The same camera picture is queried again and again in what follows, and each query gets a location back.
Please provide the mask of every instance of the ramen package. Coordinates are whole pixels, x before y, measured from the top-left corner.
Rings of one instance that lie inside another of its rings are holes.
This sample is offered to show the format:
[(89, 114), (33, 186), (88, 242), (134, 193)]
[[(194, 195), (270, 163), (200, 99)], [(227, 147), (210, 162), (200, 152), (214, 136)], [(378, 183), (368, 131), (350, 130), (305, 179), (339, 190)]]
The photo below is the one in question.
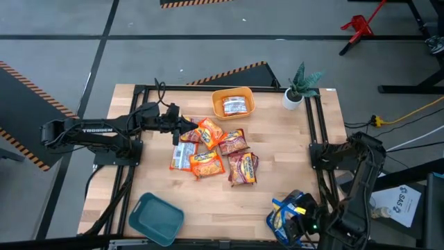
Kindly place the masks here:
[[(193, 123), (198, 122), (198, 119), (196, 119), (196, 118), (185, 117), (185, 119), (188, 122), (193, 122)], [(180, 136), (180, 141), (182, 141), (182, 142), (199, 142), (199, 139), (200, 139), (200, 135), (198, 134), (197, 128), (192, 131), (188, 131), (185, 134)]]
[(225, 116), (242, 115), (248, 113), (245, 97), (226, 97), (223, 99)]
[(219, 143), (219, 147), (221, 148), (222, 156), (250, 148), (247, 145), (247, 141), (245, 141), (244, 130), (242, 128), (229, 132)]
[(198, 145), (192, 142), (179, 142), (179, 145), (174, 147), (173, 160), (169, 169), (179, 169), (183, 171), (191, 171), (191, 164), (189, 157), (196, 154)]
[(205, 118), (198, 123), (197, 133), (200, 139), (212, 150), (225, 136), (222, 128), (219, 128), (212, 120)]
[(190, 156), (191, 171), (197, 179), (225, 173), (222, 159), (216, 150)]
[(230, 175), (228, 180), (231, 186), (253, 184), (257, 182), (256, 169), (259, 158), (253, 153), (234, 153), (228, 156), (230, 162)]

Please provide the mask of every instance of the concrete floor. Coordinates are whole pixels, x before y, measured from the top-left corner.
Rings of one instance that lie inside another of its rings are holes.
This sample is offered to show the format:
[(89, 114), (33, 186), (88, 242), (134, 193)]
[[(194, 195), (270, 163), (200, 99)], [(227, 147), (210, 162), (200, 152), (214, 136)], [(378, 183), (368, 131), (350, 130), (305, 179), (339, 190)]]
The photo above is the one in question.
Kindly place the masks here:
[[(5, 34), (101, 35), (112, 0), (0, 0), (0, 36)], [(426, 1), (415, 1), (426, 21), (436, 14)], [(339, 27), (353, 15), (369, 16), (376, 3), (346, 0), (236, 0), (162, 10), (158, 1), (121, 0), (111, 35), (347, 35)], [(377, 35), (420, 35), (407, 4), (384, 6), (372, 23)], [(68, 108), (77, 110), (99, 41), (0, 40), (0, 60), (30, 78)], [(346, 56), (344, 41), (271, 40), (122, 40), (108, 41), (85, 118), (105, 117), (116, 83), (187, 82), (257, 61), (267, 61), (287, 85), (300, 64), (307, 71), (325, 70), (322, 88), (336, 88), (344, 120), (363, 122), (372, 114), (391, 120), (425, 105), (434, 95), (383, 95), (381, 84), (415, 85), (438, 69), (423, 42), (363, 41)], [(444, 103), (430, 108), (444, 107)], [(380, 137), (386, 148), (422, 135), (444, 123), (434, 115)], [(370, 128), (375, 135), (384, 129)], [(444, 131), (416, 144), (439, 141)], [(3, 138), (0, 147), (15, 150)], [(443, 157), (443, 146), (401, 151), (392, 156), (414, 166)], [(94, 156), (73, 153), (48, 237), (74, 236), (83, 208), (83, 192)], [(28, 240), (44, 209), (56, 167), (41, 172), (29, 161), (0, 162), (0, 242)], [(387, 159), (386, 170), (403, 166)], [(378, 242), (412, 245), (414, 240), (372, 223)]]

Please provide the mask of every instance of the green plant leaves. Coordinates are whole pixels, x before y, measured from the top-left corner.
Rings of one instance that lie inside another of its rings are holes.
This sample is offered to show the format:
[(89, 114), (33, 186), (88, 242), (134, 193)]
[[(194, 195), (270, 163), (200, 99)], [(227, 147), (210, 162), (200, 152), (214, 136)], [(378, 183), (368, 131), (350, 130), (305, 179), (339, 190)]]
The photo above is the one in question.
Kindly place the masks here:
[(309, 88), (312, 88), (315, 86), (315, 84), (317, 84), (317, 82), (319, 81), (319, 79), (321, 79), (323, 75), (324, 72), (316, 72), (309, 75), (306, 79), (304, 79), (304, 81), (307, 82), (306, 84), (309, 86)]
[(293, 83), (298, 84), (301, 81), (303, 81), (304, 80), (304, 72), (305, 72), (305, 64), (304, 64), (304, 62), (302, 62), (299, 65), (298, 72), (296, 72), (296, 75), (294, 76)]
[(305, 74), (305, 64), (302, 62), (298, 68), (298, 72), (294, 76), (292, 82), (290, 82), (291, 94), (293, 96), (302, 95), (304, 97), (313, 97), (316, 96), (317, 93), (310, 88), (313, 88), (315, 84), (321, 79), (324, 75), (324, 72), (316, 72), (309, 75), (307, 78), (304, 78)]

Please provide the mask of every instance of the wooden table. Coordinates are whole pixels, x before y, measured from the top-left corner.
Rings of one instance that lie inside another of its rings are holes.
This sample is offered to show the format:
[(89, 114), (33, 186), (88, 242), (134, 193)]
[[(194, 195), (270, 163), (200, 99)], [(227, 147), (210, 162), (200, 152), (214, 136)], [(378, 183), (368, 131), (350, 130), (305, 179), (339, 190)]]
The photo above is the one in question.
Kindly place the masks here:
[[(108, 118), (128, 114), (134, 87), (116, 85)], [(336, 90), (320, 89), (320, 92), (330, 143), (343, 143), (346, 134)], [(128, 214), (143, 193), (152, 192), (184, 210), (185, 222), (178, 234), (180, 239), (275, 240), (265, 222), (272, 209), (273, 197), (283, 199), (298, 189), (311, 193), (319, 201), (316, 174), (309, 159), (311, 138), (305, 103), (290, 111), (282, 107), (282, 93), (256, 92), (254, 96), (254, 113), (230, 121), (216, 119), (211, 92), (208, 91), (167, 91), (164, 102), (176, 103), (183, 115), (210, 117), (225, 131), (243, 128), (250, 150), (259, 156), (257, 184), (231, 187), (226, 157), (223, 157), (225, 174), (199, 181), (189, 172), (171, 171), (171, 134), (147, 131), (142, 133), (143, 155), (135, 170)], [(157, 92), (150, 92), (148, 101), (157, 101)], [(318, 141), (322, 141), (314, 101), (312, 107)], [(165, 110), (166, 107), (160, 106), (161, 113)], [(203, 151), (207, 149), (201, 144), (199, 152)], [(115, 166), (106, 166), (92, 179), (79, 233), (89, 229), (109, 204), (116, 170)], [(119, 215), (120, 207), (114, 214), (112, 233), (117, 231)], [(143, 236), (126, 223), (124, 236)]]

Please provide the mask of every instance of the orange plastic basket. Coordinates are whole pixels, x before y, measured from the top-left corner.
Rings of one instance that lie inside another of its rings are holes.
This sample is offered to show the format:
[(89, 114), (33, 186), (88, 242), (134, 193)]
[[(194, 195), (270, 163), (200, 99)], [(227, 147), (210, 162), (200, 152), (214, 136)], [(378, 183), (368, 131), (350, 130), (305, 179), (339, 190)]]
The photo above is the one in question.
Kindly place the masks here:
[[(226, 97), (245, 97), (248, 112), (246, 114), (241, 114), (241, 115), (225, 116), (225, 113), (223, 111), (223, 99)], [(217, 119), (220, 120), (229, 120), (229, 119), (247, 117), (256, 108), (255, 99), (253, 98), (253, 92), (249, 87), (236, 87), (228, 90), (214, 91), (212, 98), (213, 98), (214, 114), (216, 115)]]

